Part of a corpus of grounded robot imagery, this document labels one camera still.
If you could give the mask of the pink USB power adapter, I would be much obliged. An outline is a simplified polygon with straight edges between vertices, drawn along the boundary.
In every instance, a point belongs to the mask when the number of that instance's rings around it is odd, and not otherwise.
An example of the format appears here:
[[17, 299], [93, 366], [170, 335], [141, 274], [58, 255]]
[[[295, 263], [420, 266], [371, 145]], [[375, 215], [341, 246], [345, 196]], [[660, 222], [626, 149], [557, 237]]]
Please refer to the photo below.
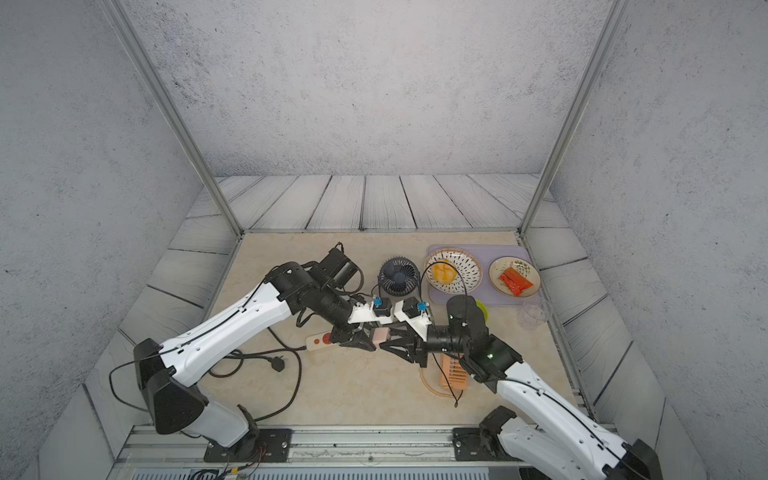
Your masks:
[[390, 329], [388, 327], [378, 327], [372, 331], [371, 340], [378, 347], [390, 338]]

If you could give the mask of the white red power strip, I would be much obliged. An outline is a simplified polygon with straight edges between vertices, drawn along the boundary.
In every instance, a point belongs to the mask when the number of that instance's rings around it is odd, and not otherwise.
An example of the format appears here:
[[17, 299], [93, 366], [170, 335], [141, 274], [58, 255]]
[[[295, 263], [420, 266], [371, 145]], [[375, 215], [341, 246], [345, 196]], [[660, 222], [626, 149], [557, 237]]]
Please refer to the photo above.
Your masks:
[[314, 334], [306, 339], [306, 348], [308, 351], [315, 351], [330, 346], [333, 346], [330, 331]]

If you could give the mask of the dark grey desk fan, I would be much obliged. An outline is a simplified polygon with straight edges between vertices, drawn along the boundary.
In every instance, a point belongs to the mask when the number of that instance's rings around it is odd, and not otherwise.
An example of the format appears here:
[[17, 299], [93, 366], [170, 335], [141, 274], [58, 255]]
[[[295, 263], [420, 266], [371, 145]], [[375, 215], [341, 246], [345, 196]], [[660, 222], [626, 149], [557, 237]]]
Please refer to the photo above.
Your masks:
[[380, 268], [377, 285], [390, 296], [403, 297], [412, 293], [420, 280], [417, 265], [405, 257], [393, 257]]

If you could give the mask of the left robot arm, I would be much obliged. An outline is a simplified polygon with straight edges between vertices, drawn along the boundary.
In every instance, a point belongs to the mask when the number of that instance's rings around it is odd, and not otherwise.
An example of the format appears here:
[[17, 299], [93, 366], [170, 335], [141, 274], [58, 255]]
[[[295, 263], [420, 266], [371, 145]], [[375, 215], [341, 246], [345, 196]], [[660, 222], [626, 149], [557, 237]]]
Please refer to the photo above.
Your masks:
[[338, 343], [370, 347], [349, 322], [353, 305], [344, 289], [359, 272], [336, 245], [319, 262], [274, 267], [242, 299], [185, 333], [137, 344], [137, 386], [156, 432], [199, 435], [223, 448], [256, 439], [258, 427], [249, 412], [204, 393], [199, 380], [252, 337], [307, 310], [330, 323]]

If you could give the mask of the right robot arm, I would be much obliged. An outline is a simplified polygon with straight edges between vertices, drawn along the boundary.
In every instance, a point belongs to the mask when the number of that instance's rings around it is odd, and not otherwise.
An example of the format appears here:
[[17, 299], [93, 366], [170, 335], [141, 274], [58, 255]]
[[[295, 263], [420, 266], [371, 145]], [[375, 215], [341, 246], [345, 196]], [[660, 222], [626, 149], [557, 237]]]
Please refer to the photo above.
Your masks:
[[478, 383], [513, 404], [498, 407], [479, 426], [484, 448], [496, 458], [529, 463], [550, 479], [660, 479], [656, 452], [644, 441], [628, 443], [592, 421], [553, 390], [522, 355], [492, 334], [476, 300], [457, 295], [448, 322], [435, 324], [427, 303], [377, 297], [376, 318], [395, 325], [381, 348], [424, 366], [432, 353], [450, 354]]

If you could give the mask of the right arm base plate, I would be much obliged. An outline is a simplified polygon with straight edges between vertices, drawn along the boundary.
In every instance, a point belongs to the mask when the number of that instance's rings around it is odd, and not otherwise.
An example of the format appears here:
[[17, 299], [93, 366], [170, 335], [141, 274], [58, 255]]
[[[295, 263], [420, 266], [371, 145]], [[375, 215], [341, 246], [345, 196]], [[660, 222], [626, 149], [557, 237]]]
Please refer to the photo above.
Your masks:
[[458, 462], [509, 461], [498, 436], [482, 427], [456, 427], [452, 430], [454, 459]]

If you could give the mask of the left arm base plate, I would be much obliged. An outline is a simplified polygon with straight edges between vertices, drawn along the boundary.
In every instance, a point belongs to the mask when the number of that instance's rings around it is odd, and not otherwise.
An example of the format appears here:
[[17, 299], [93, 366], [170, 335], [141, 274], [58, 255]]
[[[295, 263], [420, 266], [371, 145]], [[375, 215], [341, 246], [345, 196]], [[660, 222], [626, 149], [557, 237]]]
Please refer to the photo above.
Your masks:
[[284, 463], [288, 460], [292, 434], [293, 431], [288, 428], [249, 430], [231, 447], [210, 442], [203, 461], [230, 464]]

